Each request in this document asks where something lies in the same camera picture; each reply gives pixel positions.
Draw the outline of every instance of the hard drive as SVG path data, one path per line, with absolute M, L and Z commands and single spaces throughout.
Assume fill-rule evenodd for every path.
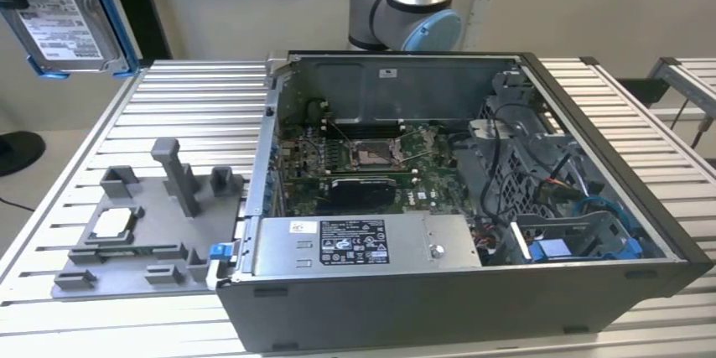
M 3 14 L 39 75 L 131 75 L 136 55 L 112 0 L 0 0 Z

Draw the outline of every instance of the hard drive label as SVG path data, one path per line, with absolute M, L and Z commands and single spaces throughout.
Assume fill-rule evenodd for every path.
M 391 262 L 383 220 L 321 221 L 320 241 L 324 266 Z
M 19 10 L 27 32 L 47 60 L 100 60 L 101 53 L 75 0 L 27 0 Z

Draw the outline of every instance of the metal rail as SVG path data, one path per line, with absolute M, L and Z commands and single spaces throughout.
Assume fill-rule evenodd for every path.
M 671 213 L 716 260 L 716 173 L 599 65 L 543 60 Z M 95 127 L 0 266 L 5 355 L 180 357 L 244 355 L 215 295 L 85 302 L 51 300 L 53 273 L 99 201 L 103 169 L 129 163 L 161 175 L 152 138 L 179 136 L 195 172 L 252 170 L 267 89 L 263 63 L 156 62 L 131 81 Z M 716 271 L 673 298 L 641 302 L 597 335 L 500 340 L 312 357 L 653 357 L 716 355 Z
M 709 117 L 716 117 L 716 59 L 663 58 L 649 78 L 663 79 Z

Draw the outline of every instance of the gray fixture post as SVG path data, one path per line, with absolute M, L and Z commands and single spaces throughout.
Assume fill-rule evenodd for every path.
M 173 137 L 161 137 L 152 147 L 152 158 L 161 163 L 167 172 L 167 179 L 172 193 L 177 197 L 179 205 L 187 217 L 196 217 L 200 208 L 193 197 L 191 179 L 187 178 L 181 162 L 179 161 L 179 141 Z

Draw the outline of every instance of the white chip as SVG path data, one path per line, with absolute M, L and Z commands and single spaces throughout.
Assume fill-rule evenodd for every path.
M 92 232 L 97 238 L 113 238 L 127 230 L 131 220 L 131 209 L 109 209 L 100 214 Z

